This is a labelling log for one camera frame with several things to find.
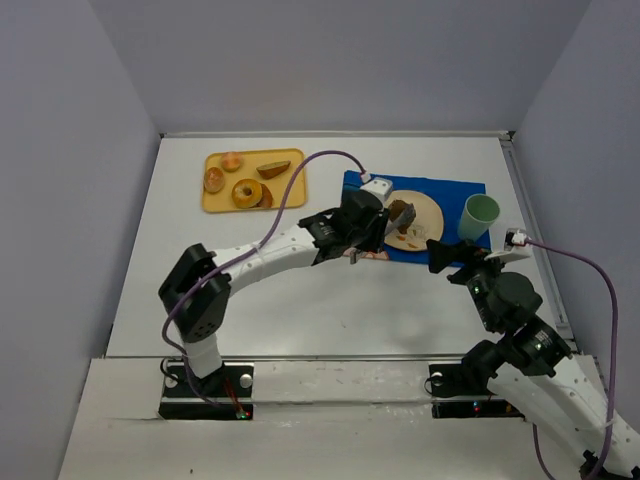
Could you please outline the dark brown bread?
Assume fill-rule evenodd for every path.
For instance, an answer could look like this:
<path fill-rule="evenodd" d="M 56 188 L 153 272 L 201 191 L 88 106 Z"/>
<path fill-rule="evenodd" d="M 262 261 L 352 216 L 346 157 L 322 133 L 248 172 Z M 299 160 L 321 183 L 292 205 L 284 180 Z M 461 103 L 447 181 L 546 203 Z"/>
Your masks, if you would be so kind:
<path fill-rule="evenodd" d="M 411 203 L 407 203 L 404 200 L 393 200 L 389 206 L 389 221 L 396 223 L 409 223 L 411 224 L 415 219 L 415 207 Z"/>

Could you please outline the metal tongs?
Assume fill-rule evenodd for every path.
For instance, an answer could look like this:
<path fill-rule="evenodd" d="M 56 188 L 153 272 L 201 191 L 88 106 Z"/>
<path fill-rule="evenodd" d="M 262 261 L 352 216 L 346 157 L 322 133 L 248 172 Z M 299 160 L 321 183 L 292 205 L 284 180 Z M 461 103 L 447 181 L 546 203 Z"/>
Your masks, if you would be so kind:
<path fill-rule="evenodd" d="M 382 239 L 385 239 L 394 230 L 397 230 L 402 225 L 409 225 L 414 221 L 416 217 L 416 211 L 413 204 L 406 204 L 404 209 L 398 213 L 398 215 L 387 222 L 386 228 Z M 349 261 L 351 265 L 355 265 L 360 259 L 364 258 L 368 254 L 368 251 L 360 249 L 354 249 L 349 254 Z"/>

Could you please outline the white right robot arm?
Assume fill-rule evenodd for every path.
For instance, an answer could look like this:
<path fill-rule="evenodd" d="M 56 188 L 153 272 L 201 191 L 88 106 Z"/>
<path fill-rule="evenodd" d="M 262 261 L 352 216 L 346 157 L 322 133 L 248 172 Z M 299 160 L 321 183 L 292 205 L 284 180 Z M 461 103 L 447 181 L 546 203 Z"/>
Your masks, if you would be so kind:
<path fill-rule="evenodd" d="M 522 230 L 508 232 L 496 252 L 470 241 L 428 241 L 430 272 L 458 265 L 448 281 L 466 288 L 484 329 L 500 338 L 479 342 L 457 363 L 432 367 L 425 389 L 439 398 L 501 397 L 567 452 L 581 478 L 636 479 L 639 434 L 616 411 L 616 381 L 602 388 L 591 380 L 583 368 L 589 357 L 538 316 L 542 298 L 532 282 L 504 269 L 538 244 Z"/>

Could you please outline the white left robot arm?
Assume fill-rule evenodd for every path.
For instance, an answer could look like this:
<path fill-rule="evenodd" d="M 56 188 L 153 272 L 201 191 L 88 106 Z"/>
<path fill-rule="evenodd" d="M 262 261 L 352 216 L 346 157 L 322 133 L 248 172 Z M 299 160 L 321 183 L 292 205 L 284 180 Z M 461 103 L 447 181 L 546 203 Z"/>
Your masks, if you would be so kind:
<path fill-rule="evenodd" d="M 216 332 L 229 299 L 273 275 L 341 258 L 348 250 L 377 252 L 384 243 L 389 211 L 385 196 L 364 189 L 343 195 L 341 205 L 301 219 L 269 238 L 231 249 L 187 248 L 162 282 L 158 296 L 178 329 L 169 341 L 203 380 L 223 366 Z"/>

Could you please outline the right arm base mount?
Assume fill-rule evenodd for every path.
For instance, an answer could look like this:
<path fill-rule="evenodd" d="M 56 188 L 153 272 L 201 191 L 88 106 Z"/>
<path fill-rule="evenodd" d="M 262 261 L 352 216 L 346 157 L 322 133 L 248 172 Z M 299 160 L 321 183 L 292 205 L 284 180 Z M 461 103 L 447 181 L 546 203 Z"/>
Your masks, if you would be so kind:
<path fill-rule="evenodd" d="M 435 419 L 523 418 L 505 398 L 488 389 L 505 363 L 497 345 L 484 340 L 457 363 L 429 365 L 424 389 L 433 400 Z"/>

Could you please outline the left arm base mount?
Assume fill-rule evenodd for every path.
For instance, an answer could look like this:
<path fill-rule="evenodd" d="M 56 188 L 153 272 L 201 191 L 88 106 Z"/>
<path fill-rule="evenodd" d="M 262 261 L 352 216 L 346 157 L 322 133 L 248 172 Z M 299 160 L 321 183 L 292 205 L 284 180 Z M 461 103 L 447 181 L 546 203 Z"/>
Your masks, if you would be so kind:
<path fill-rule="evenodd" d="M 158 415 L 165 420 L 250 421 L 254 364 L 227 362 L 205 378 L 188 373 L 178 358 L 163 359 Z"/>

